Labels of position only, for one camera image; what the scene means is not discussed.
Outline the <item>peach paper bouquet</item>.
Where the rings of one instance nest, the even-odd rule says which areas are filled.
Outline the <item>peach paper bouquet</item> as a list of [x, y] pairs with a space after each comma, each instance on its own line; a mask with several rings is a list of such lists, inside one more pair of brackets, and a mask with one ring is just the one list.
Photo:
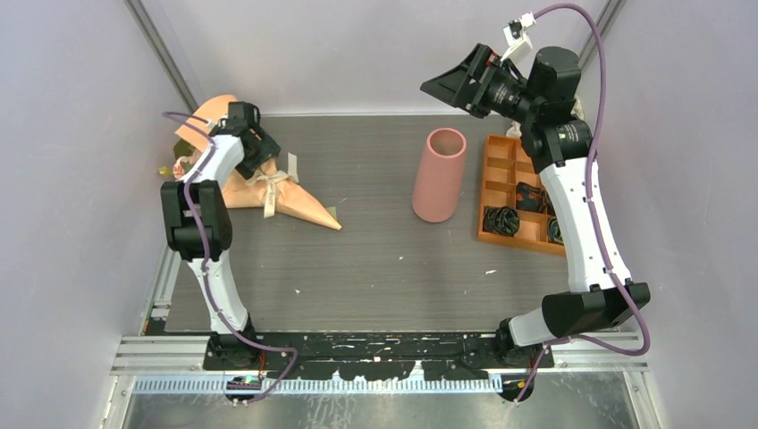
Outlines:
[[[220, 95], [202, 104], [193, 117], [175, 131], [179, 138], [173, 148], [175, 162], [172, 167], [165, 167], [162, 175], [172, 175], [177, 181], [187, 175], [207, 147], [207, 139], [189, 126], [209, 132], [210, 126], [225, 118], [229, 105], [237, 100], [234, 95]], [[253, 172], [252, 178], [234, 171], [220, 183], [223, 201], [229, 208], [261, 207], [265, 218], [282, 213], [336, 231], [341, 229], [335, 215], [299, 184], [297, 157], [292, 153], [287, 155], [285, 170], [279, 169], [277, 156], [273, 156]]]

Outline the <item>pink cylindrical vase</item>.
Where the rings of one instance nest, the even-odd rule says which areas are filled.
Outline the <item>pink cylindrical vase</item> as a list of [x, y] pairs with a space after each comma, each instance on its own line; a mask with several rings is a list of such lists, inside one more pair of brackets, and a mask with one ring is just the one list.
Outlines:
[[431, 131], [419, 162], [411, 205], [429, 223], [450, 219], [458, 206], [467, 157], [467, 140], [453, 128]]

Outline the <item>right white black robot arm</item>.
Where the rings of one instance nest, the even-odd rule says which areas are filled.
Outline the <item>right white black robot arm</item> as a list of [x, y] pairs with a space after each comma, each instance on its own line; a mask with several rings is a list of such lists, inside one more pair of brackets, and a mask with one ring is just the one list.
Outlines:
[[505, 366], [520, 366], [531, 346], [617, 327], [651, 298], [648, 285], [633, 280], [613, 246], [591, 153], [597, 135], [572, 112], [581, 74], [577, 55], [567, 48], [540, 49], [523, 77], [510, 59], [478, 44], [459, 65], [420, 86], [476, 118], [497, 113], [519, 123], [521, 146], [557, 216], [569, 290], [546, 295], [537, 309], [501, 322], [495, 346]]

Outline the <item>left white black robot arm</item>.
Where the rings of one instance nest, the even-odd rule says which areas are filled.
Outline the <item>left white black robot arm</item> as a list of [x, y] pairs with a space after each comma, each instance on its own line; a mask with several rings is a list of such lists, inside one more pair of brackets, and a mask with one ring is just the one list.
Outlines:
[[261, 127], [259, 108], [248, 102], [230, 102], [216, 120], [179, 112], [166, 112], [164, 117], [206, 142], [193, 166], [160, 189], [168, 247], [194, 273], [209, 313], [205, 365], [251, 368], [262, 349], [254, 340], [255, 328], [232, 274], [232, 221], [223, 187], [235, 173], [252, 178], [280, 148]]

